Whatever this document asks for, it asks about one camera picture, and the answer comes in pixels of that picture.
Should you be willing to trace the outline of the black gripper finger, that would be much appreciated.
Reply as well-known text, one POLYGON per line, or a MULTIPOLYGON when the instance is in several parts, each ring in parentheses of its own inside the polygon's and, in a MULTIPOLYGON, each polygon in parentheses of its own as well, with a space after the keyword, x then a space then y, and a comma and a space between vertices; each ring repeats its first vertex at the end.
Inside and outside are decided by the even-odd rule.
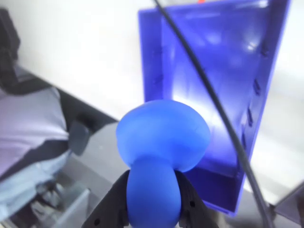
POLYGON ((82 228, 124 228, 130 225, 126 187, 130 171, 124 172, 97 204, 82 228))
POLYGON ((179 226, 181 228, 218 228, 187 177, 180 171, 175 171, 175 175, 181 193, 179 226))

